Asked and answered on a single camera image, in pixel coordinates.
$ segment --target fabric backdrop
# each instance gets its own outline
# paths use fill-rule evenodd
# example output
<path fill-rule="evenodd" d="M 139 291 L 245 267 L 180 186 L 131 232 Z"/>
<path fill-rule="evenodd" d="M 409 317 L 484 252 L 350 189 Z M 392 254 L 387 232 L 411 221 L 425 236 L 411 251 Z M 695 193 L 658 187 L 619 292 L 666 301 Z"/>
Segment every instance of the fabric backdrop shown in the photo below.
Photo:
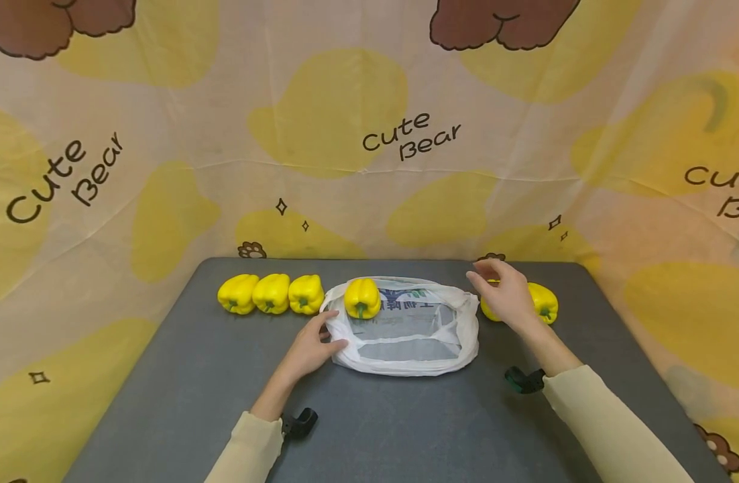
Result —
<path fill-rule="evenodd" d="M 583 264 L 739 482 L 739 1 L 0 0 L 0 483 L 210 256 Z"/>

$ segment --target tabletop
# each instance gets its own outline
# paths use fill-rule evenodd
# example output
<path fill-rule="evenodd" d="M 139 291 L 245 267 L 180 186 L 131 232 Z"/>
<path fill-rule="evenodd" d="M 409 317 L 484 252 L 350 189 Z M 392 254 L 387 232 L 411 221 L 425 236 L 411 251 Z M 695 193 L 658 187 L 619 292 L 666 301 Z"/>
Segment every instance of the tabletop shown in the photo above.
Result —
<path fill-rule="evenodd" d="M 638 343 L 577 264 L 516 263 L 559 300 L 553 329 L 654 431 L 696 482 L 729 482 Z M 202 482 L 233 426 L 308 317 L 237 316 L 217 303 L 231 276 L 319 274 L 325 290 L 356 276 L 410 276 L 471 290 L 455 260 L 204 261 L 162 322 L 64 479 L 67 483 Z M 374 376 L 327 362 L 300 381 L 287 412 L 319 421 L 287 441 L 268 482 L 599 482 L 540 393 L 503 379 L 538 369 L 504 324 L 479 314 L 479 353 L 437 377 Z"/>

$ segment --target finger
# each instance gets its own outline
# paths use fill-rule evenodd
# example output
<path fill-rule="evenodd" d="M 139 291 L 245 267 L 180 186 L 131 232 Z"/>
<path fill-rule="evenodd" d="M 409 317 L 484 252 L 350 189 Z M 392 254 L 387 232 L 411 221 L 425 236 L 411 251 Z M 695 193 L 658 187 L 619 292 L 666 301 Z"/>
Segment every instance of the finger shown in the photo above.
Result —
<path fill-rule="evenodd" d="M 305 331 L 314 331 L 318 332 L 321 330 L 321 327 L 325 324 L 326 319 L 332 319 L 335 315 L 338 315 L 340 312 L 336 310 L 328 310 L 325 312 L 322 312 L 321 314 L 318 314 L 317 316 L 313 317 L 310 321 L 308 321 L 307 324 L 303 327 L 303 330 Z"/>
<path fill-rule="evenodd" d="M 334 356 L 338 352 L 348 347 L 348 341 L 340 339 L 339 341 L 331 341 L 329 344 L 324 344 L 324 349 L 330 356 Z"/>
<path fill-rule="evenodd" d="M 466 278 L 482 296 L 490 294 L 490 291 L 494 288 L 491 284 L 488 284 L 488 281 L 485 280 L 485 278 L 482 278 L 482 275 L 476 272 L 467 271 Z"/>
<path fill-rule="evenodd" d="M 485 278 L 496 278 L 499 279 L 504 276 L 508 276 L 512 271 L 516 271 L 512 265 L 507 264 L 497 258 L 486 258 L 485 260 L 478 260 L 474 264 L 474 268 Z"/>

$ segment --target long sleeve shirt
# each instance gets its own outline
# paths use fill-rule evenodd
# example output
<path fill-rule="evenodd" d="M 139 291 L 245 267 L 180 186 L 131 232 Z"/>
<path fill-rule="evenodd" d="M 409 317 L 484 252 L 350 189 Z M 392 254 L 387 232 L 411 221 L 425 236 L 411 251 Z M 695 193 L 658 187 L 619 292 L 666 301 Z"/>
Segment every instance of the long sleeve shirt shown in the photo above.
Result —
<path fill-rule="evenodd" d="M 544 378 L 544 396 L 604 483 L 693 483 L 659 438 L 589 366 Z M 284 442 L 281 420 L 243 413 L 206 483 L 264 483 Z"/>

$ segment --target yellow bell pepper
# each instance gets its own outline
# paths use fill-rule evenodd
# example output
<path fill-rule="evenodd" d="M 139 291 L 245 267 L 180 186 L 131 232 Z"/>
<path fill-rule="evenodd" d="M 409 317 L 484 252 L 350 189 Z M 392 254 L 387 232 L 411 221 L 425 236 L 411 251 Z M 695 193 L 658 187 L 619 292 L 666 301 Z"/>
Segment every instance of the yellow bell pepper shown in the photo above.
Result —
<path fill-rule="evenodd" d="M 541 317 L 541 320 L 547 322 L 547 324 L 556 321 L 559 304 L 552 290 L 533 282 L 528 282 L 528 290 L 530 290 L 530 295 L 533 298 L 536 314 Z"/>
<path fill-rule="evenodd" d="M 488 284 L 491 284 L 492 286 L 498 286 L 498 280 L 488 280 Z M 488 307 L 487 302 L 485 302 L 485 298 L 483 297 L 479 301 L 479 307 L 482 310 L 482 313 L 485 314 L 485 316 L 492 320 L 493 322 L 500 322 L 501 317 L 497 316 L 496 314 L 493 314 L 493 311 L 490 310 L 490 307 Z"/>
<path fill-rule="evenodd" d="M 354 319 L 371 319 L 380 312 L 380 291 L 371 278 L 358 278 L 345 289 L 345 311 Z"/>
<path fill-rule="evenodd" d="M 220 286 L 217 300 L 226 311 L 246 315 L 254 310 L 251 292 L 258 281 L 260 278 L 257 275 L 236 275 Z"/>
<path fill-rule="evenodd" d="M 289 275 L 265 276 L 254 287 L 251 299 L 266 314 L 283 314 L 289 307 Z"/>
<path fill-rule="evenodd" d="M 319 275 L 303 275 L 289 285 L 289 307 L 298 314 L 318 314 L 323 301 L 324 289 Z"/>
<path fill-rule="evenodd" d="M 498 280 L 488 280 L 488 282 L 490 282 L 491 285 L 498 285 Z M 536 314 L 541 317 L 541 320 L 547 322 L 547 324 L 551 324 L 553 321 L 556 321 L 559 305 L 557 303 L 557 297 L 553 292 L 545 286 L 534 284 L 533 282 L 528 282 L 528 290 L 533 299 L 533 307 L 536 309 Z M 493 311 L 490 310 L 485 299 L 479 301 L 479 307 L 488 319 L 496 322 L 501 321 L 501 317 L 493 314 Z"/>

